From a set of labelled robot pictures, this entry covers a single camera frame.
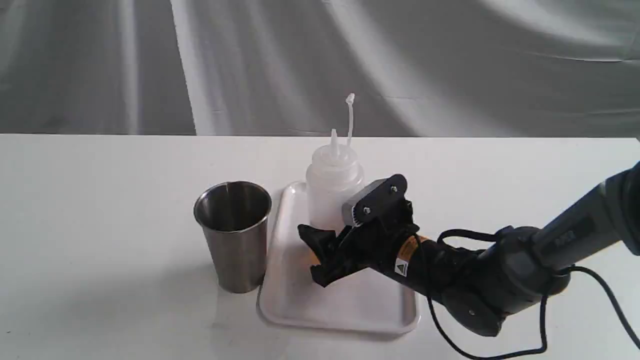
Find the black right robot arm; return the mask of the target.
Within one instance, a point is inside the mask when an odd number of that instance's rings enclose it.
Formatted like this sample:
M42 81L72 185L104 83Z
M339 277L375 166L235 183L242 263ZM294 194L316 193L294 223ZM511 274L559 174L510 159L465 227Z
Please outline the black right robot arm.
M297 226L318 259L314 283L327 287L372 269L439 303L476 335L496 337L507 317L566 289L574 264L617 242L639 255L638 165L606 178L543 228L452 228L437 240L418 235L408 186L402 174L371 182L343 205L339 233Z

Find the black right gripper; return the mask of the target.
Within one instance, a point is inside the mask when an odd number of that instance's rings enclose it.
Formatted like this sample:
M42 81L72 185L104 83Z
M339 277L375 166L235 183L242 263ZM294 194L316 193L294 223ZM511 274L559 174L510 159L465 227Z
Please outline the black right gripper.
M469 285L470 268L480 250L446 244L446 237L462 237L496 243L496 234L453 228L431 240L418 234L413 208L403 200L386 214L359 227L335 230L299 224L300 239L317 258L311 279L323 288L364 269L371 268L391 278L432 303L442 305L460 325L481 337L496 337L501 330L501 312Z

